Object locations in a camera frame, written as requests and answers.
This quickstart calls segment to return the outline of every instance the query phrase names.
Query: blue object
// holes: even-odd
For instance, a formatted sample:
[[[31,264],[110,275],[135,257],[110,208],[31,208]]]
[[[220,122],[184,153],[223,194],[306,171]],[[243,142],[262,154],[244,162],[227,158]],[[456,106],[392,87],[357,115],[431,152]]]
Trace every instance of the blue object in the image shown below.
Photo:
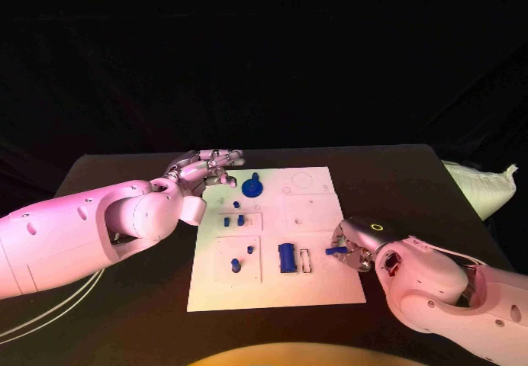
[[[259,181],[259,174],[253,173],[252,179],[243,183],[243,193],[246,197],[256,198],[262,195],[262,182]]]
[[[240,261],[239,261],[239,259],[234,259],[234,260],[231,261],[231,268],[233,268],[233,270],[234,270],[234,273],[240,273],[242,266],[240,266]]]
[[[345,246],[338,246],[337,248],[325,249],[327,255],[332,255],[334,253],[348,253],[348,248]]]
[[[295,245],[289,242],[279,245],[280,273],[293,273],[298,271],[295,264]]]

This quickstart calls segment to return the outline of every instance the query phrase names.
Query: table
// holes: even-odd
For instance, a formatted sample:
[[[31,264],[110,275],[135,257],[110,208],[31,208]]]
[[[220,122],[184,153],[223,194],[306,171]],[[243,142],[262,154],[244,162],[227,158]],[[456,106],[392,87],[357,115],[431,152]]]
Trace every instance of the table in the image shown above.
[[[161,176],[178,153],[83,156],[58,190],[74,194]],[[511,269],[435,151],[426,145],[246,151],[242,169],[328,166],[345,217],[392,220],[436,246]],[[387,307],[371,271],[366,304],[188,313],[197,227],[110,267],[77,308],[42,330],[0,345],[0,364],[182,365],[270,342],[370,348],[431,365],[490,363],[439,335],[409,329]],[[0,301],[3,329],[31,319],[81,283]]]

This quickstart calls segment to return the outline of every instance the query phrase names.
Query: white pillow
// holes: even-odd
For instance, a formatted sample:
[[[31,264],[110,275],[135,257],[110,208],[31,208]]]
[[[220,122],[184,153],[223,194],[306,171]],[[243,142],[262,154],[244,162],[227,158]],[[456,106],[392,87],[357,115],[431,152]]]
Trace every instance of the white pillow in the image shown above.
[[[516,194],[513,175],[519,167],[513,164],[504,173],[485,173],[455,162],[443,161],[443,165],[481,219],[487,220]]]

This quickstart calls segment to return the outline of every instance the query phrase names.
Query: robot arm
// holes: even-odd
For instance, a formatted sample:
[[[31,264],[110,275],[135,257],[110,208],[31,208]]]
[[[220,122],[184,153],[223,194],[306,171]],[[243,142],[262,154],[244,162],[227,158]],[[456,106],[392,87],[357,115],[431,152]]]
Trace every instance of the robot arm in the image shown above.
[[[179,220],[200,225],[208,185],[237,181],[243,151],[190,152],[164,178],[32,204],[0,219],[0,299],[63,286],[151,248]]]
[[[465,255],[475,265],[459,266],[449,251],[368,218],[341,222],[332,246],[341,239],[348,253],[334,256],[358,271],[376,264],[389,307],[413,330],[448,337],[497,364],[526,364],[528,276]]]

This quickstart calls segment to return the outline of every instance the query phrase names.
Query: white board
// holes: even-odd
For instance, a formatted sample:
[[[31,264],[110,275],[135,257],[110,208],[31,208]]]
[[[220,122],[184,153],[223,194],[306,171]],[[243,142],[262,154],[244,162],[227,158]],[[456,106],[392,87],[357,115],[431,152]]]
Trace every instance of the white board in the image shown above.
[[[255,172],[265,190],[249,198],[242,186]],[[364,303],[358,272],[325,254],[344,219],[328,167],[230,174],[239,187],[210,187],[204,194],[208,208],[198,228],[188,311]],[[250,242],[256,243],[253,254]],[[280,273],[279,245],[286,242],[295,244],[296,273]],[[311,273],[304,273],[302,249]],[[239,273],[231,269],[233,258],[242,263]]]

